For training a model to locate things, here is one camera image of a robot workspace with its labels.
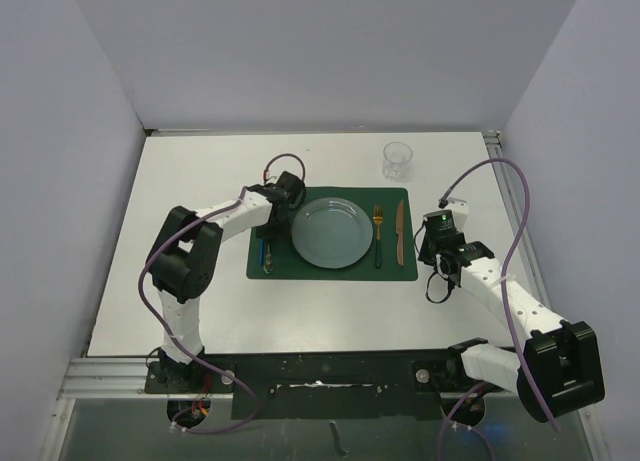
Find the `dark green placemat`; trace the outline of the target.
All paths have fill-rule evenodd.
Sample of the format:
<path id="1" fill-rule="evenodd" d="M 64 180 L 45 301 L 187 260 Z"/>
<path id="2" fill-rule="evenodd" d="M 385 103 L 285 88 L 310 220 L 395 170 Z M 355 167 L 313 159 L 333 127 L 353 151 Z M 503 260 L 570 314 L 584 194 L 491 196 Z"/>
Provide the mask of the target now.
<path id="1" fill-rule="evenodd" d="M 374 239 L 367 254 L 357 263 L 342 269 L 323 269 L 305 261 L 295 250 L 291 240 L 291 225 L 295 215 L 307 203 L 336 197 L 360 206 L 373 223 Z M 396 260 L 396 211 L 400 200 L 404 200 L 404 266 Z M 375 268 L 376 226 L 373 222 L 374 206 L 380 205 L 384 212 L 382 232 L 382 267 Z M 308 187 L 304 203 L 289 212 L 289 233 L 269 241 L 273 254 L 273 271 L 267 275 L 259 266 L 259 244 L 257 230 L 252 229 L 248 248 L 246 275 L 250 279 L 281 280 L 338 280 L 338 281 L 415 281 L 418 279 L 416 256 L 412 241 L 413 229 L 408 192 L 401 187 Z"/>

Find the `copper knife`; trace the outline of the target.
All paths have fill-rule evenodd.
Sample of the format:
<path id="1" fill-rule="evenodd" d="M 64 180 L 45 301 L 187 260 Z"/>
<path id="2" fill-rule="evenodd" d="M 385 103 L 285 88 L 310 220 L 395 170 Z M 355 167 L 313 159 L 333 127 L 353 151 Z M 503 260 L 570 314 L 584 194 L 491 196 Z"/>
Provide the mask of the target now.
<path id="1" fill-rule="evenodd" d="M 396 211 L 396 260 L 400 267 L 404 266 L 404 200 L 401 199 Z"/>

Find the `teal round plate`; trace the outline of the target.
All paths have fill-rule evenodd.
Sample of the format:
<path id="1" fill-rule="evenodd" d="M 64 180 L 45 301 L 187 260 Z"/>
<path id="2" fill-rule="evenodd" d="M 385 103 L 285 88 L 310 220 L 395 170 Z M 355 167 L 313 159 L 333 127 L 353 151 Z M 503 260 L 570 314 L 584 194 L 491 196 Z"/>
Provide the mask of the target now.
<path id="1" fill-rule="evenodd" d="M 369 251 L 374 239 L 373 223 L 352 201 L 325 197 L 303 206 L 291 225 L 296 252 L 323 269 L 354 265 Z"/>

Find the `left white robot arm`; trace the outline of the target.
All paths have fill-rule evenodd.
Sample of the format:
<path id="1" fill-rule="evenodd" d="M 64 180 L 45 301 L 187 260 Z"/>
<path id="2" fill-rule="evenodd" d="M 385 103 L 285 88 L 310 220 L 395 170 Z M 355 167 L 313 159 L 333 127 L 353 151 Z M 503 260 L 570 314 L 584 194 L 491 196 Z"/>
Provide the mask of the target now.
<path id="1" fill-rule="evenodd" d="M 286 234 L 289 212 L 305 195 L 304 178 L 284 171 L 274 182 L 242 188 L 234 201 L 205 210 L 176 206 L 167 214 L 139 283 L 150 276 L 159 294 L 162 311 L 154 315 L 165 330 L 159 362 L 180 391 L 193 391 L 203 380 L 199 302 L 222 244 L 251 229 L 269 241 Z"/>

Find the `blue plastic spoon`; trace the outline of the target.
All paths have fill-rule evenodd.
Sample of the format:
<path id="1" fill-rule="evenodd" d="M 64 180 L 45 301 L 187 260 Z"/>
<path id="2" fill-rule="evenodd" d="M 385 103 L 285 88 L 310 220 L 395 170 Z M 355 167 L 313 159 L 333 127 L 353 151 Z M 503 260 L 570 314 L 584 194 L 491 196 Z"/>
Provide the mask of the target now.
<path id="1" fill-rule="evenodd" d="M 260 239 L 260 244 L 259 244 L 259 266 L 261 266 L 261 267 L 264 266 L 264 263 L 265 263 L 265 256 L 266 256 L 266 254 L 265 254 L 265 250 L 266 250 L 265 245 L 266 245 L 265 239 L 261 238 Z"/>

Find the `gold fork green handle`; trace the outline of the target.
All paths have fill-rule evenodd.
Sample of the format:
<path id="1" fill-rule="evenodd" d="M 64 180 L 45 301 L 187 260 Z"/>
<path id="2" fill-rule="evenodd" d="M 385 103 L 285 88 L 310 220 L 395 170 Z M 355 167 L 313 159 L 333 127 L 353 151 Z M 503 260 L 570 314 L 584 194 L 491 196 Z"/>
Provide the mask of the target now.
<path id="1" fill-rule="evenodd" d="M 375 268 L 380 269 L 382 267 L 382 232 L 381 227 L 384 222 L 384 212 L 380 205 L 374 206 L 373 222 L 376 226 L 376 238 L 375 238 Z"/>

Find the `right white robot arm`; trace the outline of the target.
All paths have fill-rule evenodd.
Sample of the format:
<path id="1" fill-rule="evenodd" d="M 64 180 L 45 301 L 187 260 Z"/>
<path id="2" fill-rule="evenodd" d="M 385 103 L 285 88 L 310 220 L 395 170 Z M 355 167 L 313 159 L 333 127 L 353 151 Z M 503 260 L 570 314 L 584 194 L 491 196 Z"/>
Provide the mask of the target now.
<path id="1" fill-rule="evenodd" d="M 479 241 L 457 229 L 460 214 L 424 215 L 418 259 L 453 292 L 479 301 L 516 341 L 512 350 L 483 340 L 457 345 L 459 356 L 445 365 L 448 383 L 459 390 L 484 381 L 516 394 L 539 422 L 602 401 L 605 386 L 596 334 L 585 322 L 571 323 L 546 308 Z"/>

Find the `clear plastic cup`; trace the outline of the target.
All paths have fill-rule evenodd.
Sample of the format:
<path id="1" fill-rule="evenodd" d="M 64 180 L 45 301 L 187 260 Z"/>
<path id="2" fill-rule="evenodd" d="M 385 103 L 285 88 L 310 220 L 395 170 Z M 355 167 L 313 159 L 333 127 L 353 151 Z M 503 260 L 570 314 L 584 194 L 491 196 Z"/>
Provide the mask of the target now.
<path id="1" fill-rule="evenodd" d="M 402 142 L 391 142 L 383 148 L 382 174 L 392 181 L 406 177 L 408 166 L 413 158 L 413 150 Z"/>

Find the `gold iridescent spoon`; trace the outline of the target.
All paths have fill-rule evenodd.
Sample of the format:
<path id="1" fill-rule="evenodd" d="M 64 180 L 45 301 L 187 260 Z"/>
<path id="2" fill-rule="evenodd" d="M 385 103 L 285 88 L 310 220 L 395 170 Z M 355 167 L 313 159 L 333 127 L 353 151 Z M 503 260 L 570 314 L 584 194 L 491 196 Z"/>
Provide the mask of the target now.
<path id="1" fill-rule="evenodd" d="M 263 271 L 267 275 L 270 275 L 273 271 L 273 254 L 271 243 L 268 240 L 264 241 Z"/>

